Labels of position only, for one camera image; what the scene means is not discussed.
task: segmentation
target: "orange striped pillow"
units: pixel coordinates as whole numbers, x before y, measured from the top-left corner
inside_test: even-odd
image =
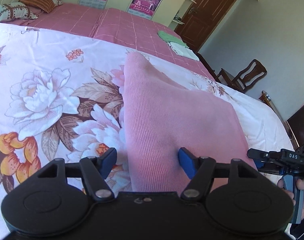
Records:
[[[40,8],[47,13],[50,13],[55,8],[55,4],[53,0],[19,0],[19,1],[28,6]]]

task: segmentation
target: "brown door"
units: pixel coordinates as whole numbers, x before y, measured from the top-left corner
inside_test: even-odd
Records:
[[[195,0],[182,18],[175,32],[197,52],[235,0]]]

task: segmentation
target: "pink sweater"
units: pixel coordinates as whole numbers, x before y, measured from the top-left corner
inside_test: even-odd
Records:
[[[179,165],[180,147],[219,163],[240,158],[255,167],[246,156],[248,145],[230,103],[178,85],[139,52],[128,55],[124,76],[125,137],[134,191],[181,192],[189,179]]]

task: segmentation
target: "black sleeve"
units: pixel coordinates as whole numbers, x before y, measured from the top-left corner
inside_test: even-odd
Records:
[[[300,224],[293,224],[290,228],[290,234],[292,234],[296,239],[304,239],[304,219]]]

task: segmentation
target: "chair back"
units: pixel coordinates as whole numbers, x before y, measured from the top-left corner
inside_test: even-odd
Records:
[[[251,69],[251,67],[254,63],[255,63],[254,68],[249,73],[247,73]],[[244,86],[243,93],[245,93],[249,89],[251,89],[260,79],[264,78],[267,73],[268,73],[267,70],[261,64],[261,62],[258,61],[257,59],[254,59],[251,61],[251,63],[248,65],[248,67],[246,67],[244,70],[241,70],[239,72],[239,74],[232,80],[232,83],[236,83],[240,80]]]

